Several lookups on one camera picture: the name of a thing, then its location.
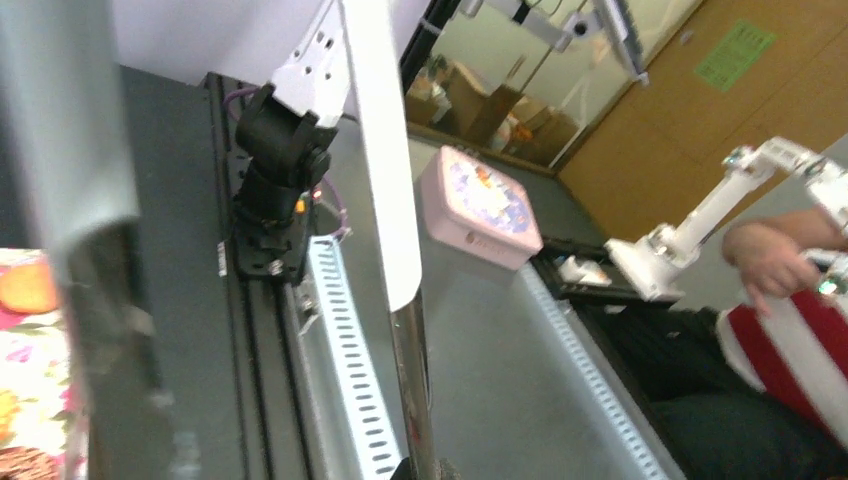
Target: chrome pole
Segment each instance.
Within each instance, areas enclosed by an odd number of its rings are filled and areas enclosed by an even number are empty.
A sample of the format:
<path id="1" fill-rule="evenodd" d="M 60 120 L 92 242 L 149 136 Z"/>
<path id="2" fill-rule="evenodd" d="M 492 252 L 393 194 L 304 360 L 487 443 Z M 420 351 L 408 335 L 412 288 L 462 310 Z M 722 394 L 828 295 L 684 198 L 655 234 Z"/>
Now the chrome pole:
<path id="1" fill-rule="evenodd" d="M 430 385 L 421 290 L 390 315 L 392 349 L 397 366 L 409 461 L 414 480 L 441 478 L 430 419 Z"/>

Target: striped shirt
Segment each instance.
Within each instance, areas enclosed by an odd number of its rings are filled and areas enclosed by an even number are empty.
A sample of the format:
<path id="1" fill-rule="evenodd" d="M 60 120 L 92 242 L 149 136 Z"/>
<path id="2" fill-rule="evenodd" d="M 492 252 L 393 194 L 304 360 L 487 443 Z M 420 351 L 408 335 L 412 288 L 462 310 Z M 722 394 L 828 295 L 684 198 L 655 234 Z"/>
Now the striped shirt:
<path id="1" fill-rule="evenodd" d="M 767 318 L 747 305 L 722 312 L 717 333 L 727 362 L 848 448 L 848 301 L 830 306 L 801 292 L 768 302 Z"/>

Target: hand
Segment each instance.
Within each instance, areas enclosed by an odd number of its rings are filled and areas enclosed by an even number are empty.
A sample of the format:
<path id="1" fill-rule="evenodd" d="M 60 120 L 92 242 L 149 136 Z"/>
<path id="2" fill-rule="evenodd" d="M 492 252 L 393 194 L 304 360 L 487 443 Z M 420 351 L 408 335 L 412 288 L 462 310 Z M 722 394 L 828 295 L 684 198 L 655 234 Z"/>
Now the hand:
<path id="1" fill-rule="evenodd" d="M 739 269 L 742 284 L 757 310 L 771 315 L 766 295 L 786 298 L 815 287 L 821 274 L 790 237 L 766 225 L 750 223 L 730 230 L 723 253 Z"/>

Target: cable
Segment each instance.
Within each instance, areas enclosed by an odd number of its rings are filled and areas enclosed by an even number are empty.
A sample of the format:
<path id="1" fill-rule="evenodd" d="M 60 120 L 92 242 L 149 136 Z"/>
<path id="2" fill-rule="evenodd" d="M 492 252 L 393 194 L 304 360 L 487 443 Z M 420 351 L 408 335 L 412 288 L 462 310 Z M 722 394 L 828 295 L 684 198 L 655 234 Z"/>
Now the cable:
<path id="1" fill-rule="evenodd" d="M 247 97 L 259 91 L 259 87 L 247 87 L 233 90 L 224 97 L 223 105 L 227 110 L 227 114 L 235 121 L 238 121 L 238 115 L 232 109 L 232 103 L 237 98 Z"/>
<path id="2" fill-rule="evenodd" d="M 339 243 L 341 243 L 341 241 L 344 240 L 345 237 L 347 237 L 351 231 L 350 224 L 348 221 L 347 207 L 345 206 L 344 200 L 342 199 L 341 194 L 339 194 L 338 189 L 336 189 L 336 186 L 333 184 L 332 181 L 330 181 L 330 179 L 326 175 L 324 176 L 322 182 L 330 190 L 330 193 L 333 195 L 333 199 L 336 201 L 336 204 L 334 206 L 336 209 L 338 209 L 339 222 L 341 223 L 339 228 L 330 235 L 332 235 L 333 238 L 335 238 Z"/>
<path id="3" fill-rule="evenodd" d="M 562 3 L 563 3 L 563 0 L 559 0 L 559 2 L 557 3 L 556 8 L 554 8 L 554 11 L 553 11 L 553 12 L 551 12 L 551 13 L 548 13 L 548 17 L 553 17 L 554 15 L 556 15 L 556 12 L 558 12 L 558 11 L 559 11 L 559 9 L 560 9 L 560 8 L 562 8 Z"/>

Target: bolt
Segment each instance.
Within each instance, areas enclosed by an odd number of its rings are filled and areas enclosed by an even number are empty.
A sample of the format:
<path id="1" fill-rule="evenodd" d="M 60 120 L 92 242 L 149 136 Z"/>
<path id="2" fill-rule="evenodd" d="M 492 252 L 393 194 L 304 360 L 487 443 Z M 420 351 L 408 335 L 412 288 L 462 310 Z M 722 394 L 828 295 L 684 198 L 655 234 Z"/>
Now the bolt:
<path id="1" fill-rule="evenodd" d="M 318 305 L 315 304 L 315 301 L 309 298 L 309 296 L 307 295 L 304 295 L 303 298 L 300 300 L 300 309 L 301 311 L 303 311 L 303 313 L 306 314 L 307 317 L 311 317 L 312 315 L 314 315 L 317 307 Z"/>
<path id="2" fill-rule="evenodd" d="M 268 273 L 274 276 L 281 275 L 283 273 L 283 261 L 274 260 L 273 262 L 269 263 Z"/>

